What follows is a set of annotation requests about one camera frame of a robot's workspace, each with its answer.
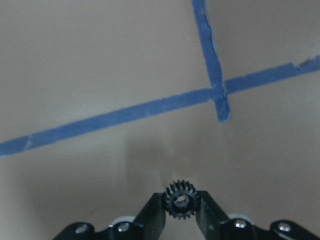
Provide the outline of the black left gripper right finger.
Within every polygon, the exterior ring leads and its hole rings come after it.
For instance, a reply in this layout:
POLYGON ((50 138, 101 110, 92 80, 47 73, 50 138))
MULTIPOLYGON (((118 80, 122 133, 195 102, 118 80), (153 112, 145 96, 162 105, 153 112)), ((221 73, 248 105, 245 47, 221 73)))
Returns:
POLYGON ((320 237, 290 220, 277 220, 262 229, 244 217, 230 218, 207 191, 199 191, 196 222, 206 240, 318 240, 320 237))

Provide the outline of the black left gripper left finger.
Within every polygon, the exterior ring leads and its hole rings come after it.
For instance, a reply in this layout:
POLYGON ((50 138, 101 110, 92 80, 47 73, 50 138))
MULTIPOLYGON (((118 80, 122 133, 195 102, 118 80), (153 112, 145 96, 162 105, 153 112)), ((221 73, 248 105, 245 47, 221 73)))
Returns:
POLYGON ((163 194, 154 193, 133 221, 121 220, 102 231, 92 224, 75 222, 58 233, 55 240, 158 240, 166 224, 163 194))

